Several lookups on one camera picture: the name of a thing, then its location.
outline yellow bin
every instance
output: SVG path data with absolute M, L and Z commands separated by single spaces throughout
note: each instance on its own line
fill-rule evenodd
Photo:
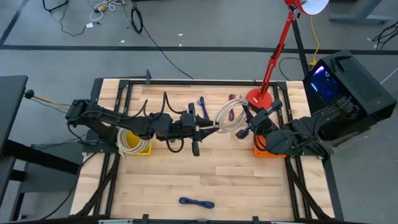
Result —
M 138 142 L 139 142 L 139 137 L 135 136 L 131 131 L 129 131 L 126 135 L 127 137 L 127 143 L 131 148 L 135 147 Z M 127 156 L 149 156 L 152 152 L 152 142 L 149 143 L 149 146 L 147 149 L 145 149 L 142 152 L 139 153 L 125 153 Z

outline coiled cable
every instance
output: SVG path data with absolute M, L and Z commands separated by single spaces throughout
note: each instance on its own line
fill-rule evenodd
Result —
M 121 151 L 121 155 L 126 158 L 125 153 L 140 153 L 147 149 L 150 144 L 150 140 L 144 140 L 139 138 L 138 144 L 131 148 L 128 141 L 127 141 L 127 134 L 129 130 L 120 128 L 118 131 L 118 136 L 116 138 L 116 145 Z
M 219 128 L 219 133 L 228 133 L 231 131 L 237 130 L 242 124 L 246 121 L 246 114 L 244 110 L 239 114 L 239 116 L 229 123 L 224 123 L 225 119 L 228 117 L 229 112 L 237 107 L 237 106 L 247 106 L 248 101 L 244 99 L 242 96 L 239 96 L 239 99 L 229 100 L 226 104 L 224 104 L 221 109 L 217 112 L 216 116 L 213 120 L 213 126 L 215 128 Z

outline wooden tabletop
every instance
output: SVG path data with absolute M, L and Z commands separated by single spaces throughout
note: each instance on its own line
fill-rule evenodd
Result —
M 117 79 L 104 80 L 99 105 L 113 110 L 118 83 Z M 287 86 L 293 117 L 310 116 L 302 82 L 287 82 Z M 128 113 L 132 115 L 138 112 L 145 99 L 149 100 L 148 112 L 160 111 L 162 94 L 166 91 L 173 109 L 186 110 L 187 105 L 194 102 L 201 116 L 203 112 L 196 102 L 200 96 L 204 96 L 211 119 L 228 101 L 229 94 L 244 96 L 252 88 L 134 85 Z M 235 114 L 240 111 L 240 108 L 235 109 Z M 177 114 L 170 115 L 178 119 Z M 284 121 L 287 121 L 286 113 L 283 115 Z M 271 119 L 277 123 L 275 113 Z M 240 140 L 235 133 L 215 133 L 207 137 L 199 145 L 200 157 L 192 155 L 189 140 L 181 152 L 174 154 L 164 142 L 154 139 L 150 156 L 121 158 L 111 218 L 142 218 L 143 214 L 149 214 L 151 219 L 252 220 L 253 216 L 258 216 L 260 220 L 294 220 L 284 159 L 254 157 L 252 136 Z M 179 144 L 176 141 L 172 147 L 178 148 Z M 98 154 L 82 168 L 71 214 L 79 211 L 96 190 L 102 163 L 103 154 Z M 325 213 L 334 217 L 322 161 L 315 156 L 302 156 L 302 164 L 308 191 Z M 302 199 L 300 194 L 297 195 L 300 214 L 304 217 Z M 180 197 L 208 200 L 216 206 L 207 209 L 181 205 L 178 203 Z

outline orange container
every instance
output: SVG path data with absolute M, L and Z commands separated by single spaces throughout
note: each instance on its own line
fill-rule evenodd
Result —
M 266 144 L 266 140 L 264 139 L 264 137 L 262 136 L 256 136 L 256 141 L 257 141 L 257 145 L 261 147 L 260 142 L 267 146 Z M 254 145 L 254 157 L 270 157 L 270 158 L 284 158 L 286 157 L 286 155 L 275 155 L 272 153 L 269 153 L 267 151 L 260 151 L 257 149 L 256 145 Z

